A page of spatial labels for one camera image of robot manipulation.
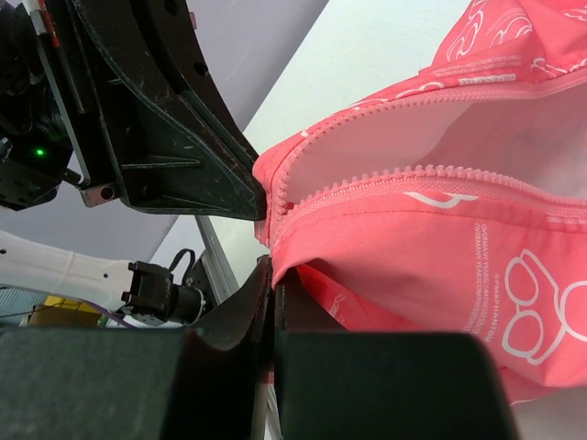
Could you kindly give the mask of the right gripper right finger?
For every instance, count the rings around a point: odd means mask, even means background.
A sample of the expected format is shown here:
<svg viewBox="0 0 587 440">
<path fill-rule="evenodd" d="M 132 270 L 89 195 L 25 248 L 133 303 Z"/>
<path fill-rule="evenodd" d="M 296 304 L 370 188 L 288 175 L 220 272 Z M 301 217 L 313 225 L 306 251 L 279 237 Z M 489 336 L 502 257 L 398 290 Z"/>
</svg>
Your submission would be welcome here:
<svg viewBox="0 0 587 440">
<path fill-rule="evenodd" d="M 475 337 L 352 333 L 296 283 L 275 295 L 284 438 L 517 438 L 497 371 Z"/>
</svg>

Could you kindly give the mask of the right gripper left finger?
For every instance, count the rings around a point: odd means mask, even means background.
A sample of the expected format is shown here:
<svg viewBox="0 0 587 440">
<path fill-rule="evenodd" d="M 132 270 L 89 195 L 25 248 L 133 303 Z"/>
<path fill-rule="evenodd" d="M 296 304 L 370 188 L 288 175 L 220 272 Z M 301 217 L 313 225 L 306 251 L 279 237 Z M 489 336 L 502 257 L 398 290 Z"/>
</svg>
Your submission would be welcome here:
<svg viewBox="0 0 587 440">
<path fill-rule="evenodd" d="M 178 329 L 1 333 L 4 439 L 261 439 L 271 261 Z"/>
</svg>

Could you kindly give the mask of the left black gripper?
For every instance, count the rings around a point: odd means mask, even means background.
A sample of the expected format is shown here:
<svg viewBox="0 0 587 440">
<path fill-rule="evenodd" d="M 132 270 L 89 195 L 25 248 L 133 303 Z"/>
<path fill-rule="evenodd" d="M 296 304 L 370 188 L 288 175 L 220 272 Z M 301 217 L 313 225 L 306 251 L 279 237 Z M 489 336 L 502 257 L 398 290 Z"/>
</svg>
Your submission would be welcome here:
<svg viewBox="0 0 587 440">
<path fill-rule="evenodd" d="M 88 207 L 120 191 L 145 214 L 261 220 L 257 152 L 216 88 L 187 4 L 73 6 L 100 115 L 69 2 L 1 4 L 2 207 L 46 204 L 68 183 Z"/>
</svg>

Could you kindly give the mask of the pink hooded kids jacket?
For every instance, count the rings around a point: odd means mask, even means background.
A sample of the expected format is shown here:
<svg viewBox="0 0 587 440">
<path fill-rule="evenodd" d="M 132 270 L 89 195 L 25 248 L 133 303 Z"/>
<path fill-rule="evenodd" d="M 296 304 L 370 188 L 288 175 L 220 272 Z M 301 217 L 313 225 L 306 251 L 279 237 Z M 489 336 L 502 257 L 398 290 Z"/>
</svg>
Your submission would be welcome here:
<svg viewBox="0 0 587 440">
<path fill-rule="evenodd" d="M 473 1 L 432 64 L 264 152 L 256 225 L 352 331 L 462 331 L 508 400 L 586 383 L 586 4 Z"/>
</svg>

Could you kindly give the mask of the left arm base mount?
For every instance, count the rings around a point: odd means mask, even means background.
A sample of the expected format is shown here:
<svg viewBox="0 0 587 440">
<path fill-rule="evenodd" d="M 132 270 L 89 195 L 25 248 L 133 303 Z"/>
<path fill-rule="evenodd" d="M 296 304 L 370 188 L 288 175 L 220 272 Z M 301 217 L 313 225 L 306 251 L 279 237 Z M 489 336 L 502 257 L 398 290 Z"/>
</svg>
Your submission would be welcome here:
<svg viewBox="0 0 587 440">
<path fill-rule="evenodd" d="M 136 261 L 128 269 L 132 281 L 118 312 L 144 325 L 191 325 L 218 306 L 204 263 L 190 248 L 178 251 L 167 268 Z"/>
</svg>

